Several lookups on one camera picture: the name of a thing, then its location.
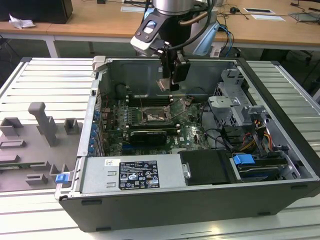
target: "white sticker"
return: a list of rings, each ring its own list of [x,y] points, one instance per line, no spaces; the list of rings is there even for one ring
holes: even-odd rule
[[[121,162],[121,159],[105,159],[104,160],[104,166],[105,167],[116,167],[116,166],[119,166]]]

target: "warning label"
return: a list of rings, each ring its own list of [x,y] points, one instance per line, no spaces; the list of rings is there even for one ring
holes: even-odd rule
[[[120,162],[119,189],[159,188],[157,161]]]

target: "black cable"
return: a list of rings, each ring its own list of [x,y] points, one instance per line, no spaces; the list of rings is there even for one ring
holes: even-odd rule
[[[171,46],[168,48],[168,50],[176,50],[176,49],[182,49],[185,46],[192,44],[195,40],[197,40],[208,28],[208,26],[210,25],[210,20],[211,20],[211,15],[212,15],[212,9],[214,8],[215,5],[215,0],[212,0],[212,4],[211,4],[211,0],[207,0],[208,2],[208,16],[207,16],[207,20],[205,22],[204,27],[201,29],[201,31],[199,31],[193,38],[187,40],[186,42],[176,45],[176,46]]]
[[[314,67],[311,69],[311,71],[307,74],[307,76],[305,77],[305,79],[303,80],[303,82],[301,83],[301,86],[303,86],[305,84],[305,82],[307,81],[307,79],[309,78],[310,74],[316,69],[316,67],[318,66],[318,64],[320,63],[320,59],[319,61],[314,65]]]
[[[145,14],[146,14],[146,12],[147,12],[147,10],[148,10],[148,8],[149,8],[150,1],[151,1],[151,0],[146,0],[146,1],[145,1],[144,13],[143,13],[143,16],[142,16],[141,24],[142,24],[142,23],[144,22],[144,20],[145,20]]]
[[[228,148],[223,141],[221,141],[221,140],[218,139],[218,138],[221,137],[221,136],[214,137],[214,136],[211,136],[210,134],[208,134],[207,132],[205,132],[205,133],[207,134],[207,136],[208,136],[209,138],[211,138],[211,139],[214,140],[215,142],[218,142],[218,143],[220,143],[221,145],[223,145],[224,147]]]
[[[193,88],[191,88],[189,91],[186,92],[186,96],[189,97],[190,96],[190,92],[194,89],[200,89],[201,91],[203,91],[205,93],[205,95],[208,95],[207,92],[200,86],[194,86]]]
[[[258,16],[273,16],[273,17],[287,17],[287,16],[289,16],[289,14],[287,14],[287,15],[270,15],[270,14],[259,14],[259,13],[257,13],[257,14],[253,14],[253,13],[235,13],[235,14],[233,14],[233,13],[225,13],[225,12],[221,12],[220,13],[221,15],[225,15],[225,16],[239,16],[239,15],[243,15],[243,16],[246,16],[246,15],[258,15]]]
[[[228,30],[226,17],[225,17],[224,15],[222,15],[222,16],[223,16],[223,19],[224,19],[225,29]],[[226,34],[226,42],[225,42],[223,48],[220,50],[220,52],[222,52],[223,50],[225,50],[225,48],[226,48],[226,46],[227,46],[227,44],[228,44],[228,42],[229,42],[229,34],[228,34],[227,31],[224,31],[224,32],[225,32],[225,34]]]
[[[202,129],[204,129],[204,126],[202,125],[202,117],[203,117],[203,115],[204,115],[205,108],[207,107],[208,104],[209,104],[208,102],[206,102],[206,103],[204,104],[204,106],[203,106],[203,108],[202,108],[202,111],[201,111],[201,115],[200,115],[200,126],[201,126]],[[209,128],[209,129],[205,130],[204,132],[206,133],[206,135],[207,135],[209,138],[211,138],[212,140],[217,141],[218,143],[220,143],[220,144],[222,144],[223,146],[225,146],[226,148],[228,148],[223,141],[221,141],[221,140],[217,139],[216,137],[211,136],[209,133],[207,133],[207,131],[216,130],[216,129],[217,129],[217,128]]]
[[[237,5],[235,5],[235,4],[229,4],[229,3],[226,3],[226,4],[228,4],[230,7],[235,6],[235,7],[239,10],[239,13],[240,13],[241,15],[243,15],[243,16],[245,17],[245,19],[249,20],[249,18],[240,11],[240,8],[238,8]]]

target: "blue latch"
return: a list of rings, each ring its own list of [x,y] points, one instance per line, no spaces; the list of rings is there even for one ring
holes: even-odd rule
[[[60,173],[55,177],[56,184],[68,184],[69,183],[69,173]]]
[[[237,154],[233,157],[233,161],[236,165],[256,163],[251,154]]]

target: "paper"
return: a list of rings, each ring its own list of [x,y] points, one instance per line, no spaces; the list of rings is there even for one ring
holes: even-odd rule
[[[17,29],[32,28],[36,26],[32,20],[21,20],[11,16],[11,14],[9,14],[9,16],[10,16],[9,23],[12,24]]]
[[[251,16],[256,20],[286,21],[280,16],[256,15],[256,14],[251,14]]]

